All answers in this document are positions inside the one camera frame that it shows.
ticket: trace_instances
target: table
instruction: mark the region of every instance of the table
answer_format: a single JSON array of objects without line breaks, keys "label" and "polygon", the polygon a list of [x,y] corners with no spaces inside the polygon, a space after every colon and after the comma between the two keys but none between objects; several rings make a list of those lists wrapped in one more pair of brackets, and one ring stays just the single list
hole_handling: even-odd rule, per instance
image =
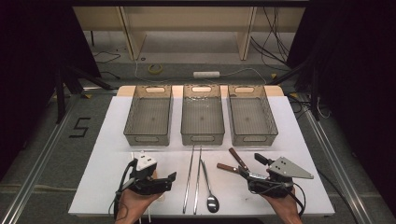
[{"label": "table", "polygon": [[[239,156],[253,173],[265,175],[265,167],[254,160],[254,153],[276,160],[285,156],[289,160],[303,167],[315,176],[314,179],[294,179],[306,195],[305,214],[315,216],[330,216],[334,213],[329,197],[318,177],[315,165],[304,142],[301,131],[292,113],[290,103],[285,96],[281,96],[279,87],[268,87],[273,92],[268,97],[276,126],[279,131],[275,142],[270,147],[235,147]],[[221,86],[224,126],[226,133],[222,146],[202,147],[202,159],[208,170],[209,181],[213,193],[218,197],[220,209],[211,214],[206,208],[207,187],[205,178],[199,180],[199,197],[197,216],[193,214],[195,183],[198,171],[199,150],[195,150],[191,170],[190,197],[186,214],[182,213],[187,176],[190,166],[191,147],[181,144],[181,92],[182,86],[173,86],[174,104],[171,126],[171,143],[169,147],[131,147],[123,128],[132,101],[130,93],[133,87],[121,88],[120,95],[115,96],[106,113],[106,118],[98,135],[92,155],[88,162],[84,176],[78,186],[69,214],[79,217],[107,216],[114,192],[117,190],[123,170],[131,160],[131,155],[138,156],[141,150],[157,160],[157,174],[159,178],[177,172],[177,179],[170,191],[164,197],[154,202],[151,207],[153,217],[258,217],[273,215],[274,210],[260,196],[248,191],[244,178],[216,167],[218,162],[234,165],[237,163],[228,152],[231,147],[231,135],[226,109],[226,86]],[[296,195],[303,199],[297,189]]]}]

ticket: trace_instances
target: spoon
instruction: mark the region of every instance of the spoon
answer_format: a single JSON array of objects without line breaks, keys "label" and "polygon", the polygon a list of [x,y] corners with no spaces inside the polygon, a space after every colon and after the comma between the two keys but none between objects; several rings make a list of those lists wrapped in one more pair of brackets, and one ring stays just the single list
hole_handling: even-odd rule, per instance
[{"label": "spoon", "polygon": [[210,190],[209,180],[207,179],[207,171],[205,167],[205,162],[201,160],[202,168],[204,168],[204,174],[206,179],[207,188],[209,189],[209,197],[207,198],[207,210],[211,213],[217,213],[219,211],[219,200],[212,194]]}]

